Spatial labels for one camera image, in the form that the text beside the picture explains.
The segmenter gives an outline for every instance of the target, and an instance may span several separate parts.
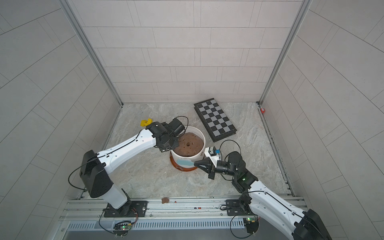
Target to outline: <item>red object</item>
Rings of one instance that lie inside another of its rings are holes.
[[[189,172],[189,171],[193,171],[193,170],[195,170],[195,169],[197,168],[197,167],[186,168],[186,167],[182,167],[182,166],[178,165],[178,164],[175,162],[175,160],[173,159],[173,157],[172,157],[172,153],[169,153],[169,158],[170,158],[170,162],[172,163],[172,165],[173,165],[176,169],[178,169],[178,170],[180,170],[180,171],[183,171],[183,172]]]

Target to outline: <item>white tile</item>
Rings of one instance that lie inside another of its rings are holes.
[[[18,231],[10,229],[14,228],[15,222],[23,225],[27,221],[52,177],[52,173],[28,165],[0,203],[0,211],[7,215],[7,218],[2,218],[0,224],[3,239],[16,238]]]
[[[341,225],[328,226],[327,230],[332,238],[347,237]]]
[[[47,207],[58,208],[65,193],[69,188],[68,176],[73,171],[74,166],[80,166],[85,151],[76,144],[71,146],[67,156],[63,160],[52,181],[41,196],[38,204]]]
[[[94,48],[105,48],[105,43],[97,27],[83,27],[85,35]]]
[[[323,183],[321,186],[323,187],[324,192],[327,193],[348,186],[348,183],[347,181],[345,181],[345,178],[343,176],[340,176]]]
[[[327,149],[370,220],[382,221],[384,175],[376,164],[350,132],[332,142]]]
[[[97,71],[95,65],[93,64],[91,58],[88,56],[86,57],[81,63],[79,63],[80,70],[83,72],[85,77],[88,79],[88,82],[92,82],[95,77],[99,74]]]
[[[202,48],[201,66],[233,66],[240,64],[241,48]]]
[[[331,142],[341,137],[347,131],[348,128],[342,123],[337,126],[334,130],[332,130],[329,134],[327,134],[325,137],[323,137],[321,140],[323,141],[325,146],[328,146]]]
[[[384,32],[384,18],[381,18],[381,20],[376,24],[376,26],[364,38],[364,41],[372,45],[380,36],[382,36],[383,32]]]
[[[293,41],[288,56],[310,83],[316,80],[327,65],[327,62],[299,37]]]
[[[273,67],[279,57],[279,48],[253,48],[249,49],[245,66],[247,67]]]
[[[212,28],[210,47],[258,48],[264,31],[264,28]]]
[[[373,222],[376,230],[379,232],[380,236],[384,236],[384,221]]]
[[[325,67],[313,86],[360,143],[384,130],[383,112],[332,66]]]
[[[362,143],[361,146],[368,153],[371,159],[376,163],[377,167],[384,172],[384,132],[372,137],[366,142]]]
[[[103,143],[105,139],[107,138],[109,134],[109,130],[111,128],[111,125],[117,115],[117,113],[120,110],[120,106],[117,104],[117,101],[114,102],[114,104],[109,109],[107,116],[104,118],[103,123],[100,126],[99,131],[97,132],[95,136],[95,140],[99,143]]]
[[[262,94],[266,83],[240,83],[239,94]]]
[[[56,46],[61,45],[61,41],[51,28],[51,26],[48,24],[48,22],[45,20],[44,17],[38,18],[37,21],[40,23],[40,25],[44,28],[45,32],[48,34],[48,36],[51,38],[51,40],[55,43]]]
[[[376,97],[374,97],[371,102],[376,105],[376,107],[381,108],[384,106],[384,90],[381,91]]]
[[[194,27],[201,26],[201,1],[193,2],[193,18],[194,18]]]
[[[303,111],[284,82],[281,83],[276,98],[283,108],[290,125],[292,125]]]
[[[308,11],[297,35],[311,48],[317,50],[332,26],[333,23],[330,21]]]
[[[131,79],[125,67],[105,67],[109,79],[113,83],[129,83]]]
[[[358,0],[336,0],[326,1],[320,16],[364,39],[380,21],[383,11],[384,2],[381,0],[373,0],[369,4]]]
[[[78,101],[74,103],[74,107],[77,108],[77,110],[79,110],[82,113],[82,115],[84,115],[84,117],[86,117],[87,119],[89,118],[90,116],[89,112],[85,110],[85,108]]]
[[[232,94],[235,83],[200,83],[200,94]]]
[[[290,28],[266,28],[261,48],[282,48]]]
[[[176,67],[178,82],[215,82],[217,67]]]
[[[279,101],[277,100],[273,91],[269,91],[265,101],[268,102],[268,106],[270,107],[270,111],[273,116],[276,115],[277,111],[281,108]]]
[[[320,47],[316,50],[316,52],[318,54],[322,54],[325,50],[325,48],[328,46],[328,44],[331,42],[332,38],[335,36],[335,34],[337,33],[337,31],[339,30],[339,26],[337,25],[333,25],[331,27],[331,30],[329,30],[329,32],[327,33],[327,35],[325,36],[324,40],[322,41]]]
[[[256,27],[290,28],[300,5],[300,2],[263,2]]]
[[[202,27],[249,27],[254,2],[201,2]]]
[[[289,90],[292,91],[297,81],[301,77],[301,72],[290,60],[290,58],[286,57],[279,70],[279,75],[284,80]]]
[[[297,167],[300,180],[311,201],[312,209],[319,214],[325,226],[339,225],[339,221],[325,195],[309,161]]]
[[[38,155],[56,165],[60,165],[71,148],[87,119],[72,107],[59,123]]]
[[[85,26],[134,26],[126,1],[73,1]]]
[[[59,168],[59,166],[57,166],[56,164],[53,164],[37,155],[33,158],[33,160],[31,161],[31,164],[35,165],[36,167],[42,168],[48,172],[51,172],[53,174],[55,174],[57,169]]]
[[[101,105],[98,104],[79,133],[79,138],[92,147],[93,139],[99,131],[106,115],[107,113]]]
[[[45,93],[23,73],[2,87],[0,139],[4,139],[44,96]]]
[[[121,94],[155,94],[151,83],[116,83]]]
[[[43,238],[45,231],[49,227],[52,219],[49,217],[29,216],[24,226],[21,227],[16,240],[40,240]]]
[[[140,48],[99,48],[99,52],[108,67],[146,66]]]
[[[295,99],[320,138],[341,124],[340,119],[308,80],[304,80],[297,90]]]
[[[36,204],[31,215],[52,218],[55,216],[56,211],[56,208]]]
[[[193,27],[192,1],[136,1],[141,26]]]
[[[78,102],[87,110],[92,113],[105,91],[108,89],[101,76],[97,76],[93,82],[85,89],[78,99]]]
[[[61,9],[45,15],[44,18],[62,43],[75,35],[70,22]]]
[[[158,83],[159,94],[194,94],[195,83]]]
[[[295,168],[295,165],[293,164],[292,158],[290,153],[288,152],[287,146],[281,136],[280,131],[277,131],[275,134],[275,141],[277,145],[277,149],[280,153],[281,159],[283,161],[284,167],[286,168],[288,172],[288,177],[291,180],[291,182],[296,182],[300,179],[297,170]]]
[[[2,158],[12,159],[2,163],[0,195],[7,194],[53,130],[54,127],[30,112],[0,143]]]
[[[293,129],[289,124],[287,117],[285,116],[285,113],[282,113],[281,116],[276,120],[276,124],[279,127],[281,136],[284,139],[285,145],[288,148],[291,158],[293,160],[298,158],[301,154],[303,154],[304,151],[295,133],[293,132]]]
[[[295,129],[295,134],[321,184],[341,175],[337,165],[308,119],[305,119]]]
[[[347,31],[337,31],[322,57],[368,99],[384,89],[384,53]]]
[[[295,191],[295,195],[303,197],[305,204],[307,205],[307,208],[311,209],[312,208],[311,202],[307,196],[307,192],[305,191],[303,183],[301,182],[301,180],[294,182],[292,185],[293,185],[293,189]]]
[[[249,53],[249,48],[244,48],[243,49],[243,54],[241,56],[241,60],[240,60],[240,67],[245,67],[245,63],[247,61],[247,58],[248,58],[248,53]]]
[[[0,14],[13,28],[16,28],[59,8],[57,2],[50,0],[2,1]]]
[[[224,67],[222,82],[256,82],[262,68]]]
[[[111,92],[110,89],[108,89],[103,97],[101,98],[105,106],[108,108],[108,110],[111,108],[113,102],[116,100],[114,94]]]
[[[30,66],[24,73],[45,93],[65,77],[82,57],[71,41],[67,41]]]
[[[13,79],[55,48],[37,20],[29,22],[0,35],[0,72]]]
[[[49,112],[47,112],[44,108],[42,108],[40,105],[36,105],[34,107],[34,109],[32,109],[34,111],[34,113],[36,113],[37,115],[39,115],[42,119],[44,119],[45,121],[47,121],[49,124],[51,124],[53,127],[57,127],[57,125],[59,125],[59,121],[54,117],[52,116],[51,114],[49,114]]]
[[[153,34],[158,48],[209,48],[211,29],[153,28]]]
[[[88,52],[85,50],[83,44],[81,43],[81,41],[77,35],[75,35],[73,38],[71,38],[71,41],[72,41],[74,47],[76,48],[76,50],[79,52],[81,58],[84,59],[86,56],[88,56]]]
[[[131,95],[133,103],[167,103],[167,95]]]
[[[107,48],[156,47],[152,28],[99,27],[98,30]]]
[[[169,103],[196,103],[207,100],[206,94],[168,94]]]
[[[152,66],[194,66],[193,48],[150,48],[148,49]]]
[[[131,67],[136,82],[172,82],[169,67]]]
[[[243,102],[257,102],[261,98],[261,94],[244,94]]]
[[[214,98],[222,103],[242,102],[244,94],[207,94],[207,99]]]
[[[295,167],[298,167],[300,164],[302,164],[303,162],[307,161],[308,158],[307,158],[307,155],[305,155],[305,153],[301,154],[300,157],[296,158],[293,163],[295,165]]]
[[[39,105],[61,121],[85,89],[83,81],[72,70],[40,101]]]
[[[327,193],[348,239],[375,239],[380,236],[350,187]]]

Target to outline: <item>chessboard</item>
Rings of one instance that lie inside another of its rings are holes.
[[[214,142],[236,133],[236,128],[214,98],[194,105],[197,115]]]

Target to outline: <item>floor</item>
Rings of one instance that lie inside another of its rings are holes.
[[[255,103],[220,103],[221,108],[237,128],[232,139],[242,148],[247,169],[276,193],[287,193],[281,171],[273,154],[264,126]],[[184,115],[189,125],[199,128],[205,135],[207,145],[219,148],[224,140],[213,143],[203,123],[193,109],[193,104],[126,104],[113,129],[107,147],[112,147],[139,132],[140,121],[152,118],[154,121],[170,122],[174,117]],[[237,150],[232,142],[222,146],[226,155]],[[131,198],[135,197],[185,197],[238,195],[231,182],[219,175],[208,179],[200,169],[181,172],[169,160],[169,152],[147,149],[134,156],[110,174],[113,182],[123,188]]]

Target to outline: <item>wire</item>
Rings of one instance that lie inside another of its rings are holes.
[[[187,128],[188,128],[188,124],[189,124],[189,119],[186,116],[177,116],[175,118],[179,118],[179,117],[184,117],[184,118],[187,119],[187,126],[185,127],[184,132],[179,134],[179,135],[177,135],[176,137],[182,137],[187,132]]]
[[[76,170],[78,170],[79,168],[81,168],[82,166],[86,165],[86,164],[89,163],[89,162],[95,161],[96,159],[99,159],[99,158],[101,158],[101,157],[105,157],[105,155],[100,156],[100,157],[96,157],[96,158],[90,160],[90,159],[92,158],[92,157],[91,157],[90,159],[88,159],[88,161],[87,161],[85,164],[83,164],[83,165],[81,165],[80,167],[78,167],[78,168],[76,168],[75,170],[73,170],[73,172],[71,172],[71,174],[68,176],[68,183],[69,183],[72,187],[74,187],[74,188],[77,188],[77,189],[80,189],[80,190],[87,191],[87,189],[79,188],[79,187],[76,187],[76,186],[72,185],[72,183],[70,182],[71,175],[72,175],[74,172],[76,172]]]
[[[100,215],[100,217],[99,217],[99,226],[101,226],[101,228],[104,229],[104,230],[106,230],[107,232],[109,232],[109,233],[115,235],[113,232],[111,232],[111,231],[105,229],[105,228],[100,224],[100,219],[101,219],[101,216],[103,215],[103,213],[104,213],[104,211],[101,213],[101,215]]]
[[[233,220],[236,216],[238,216],[238,215],[233,216],[233,218],[231,219],[231,222],[229,223],[229,229],[231,230],[232,235],[233,235],[235,238],[239,238],[239,239],[245,239],[245,238],[247,238],[247,237],[250,237],[252,234],[250,234],[250,235],[248,235],[248,236],[246,236],[246,237],[238,237],[238,236],[234,235],[234,233],[232,232],[232,228],[231,228],[231,226],[232,226],[232,220]]]

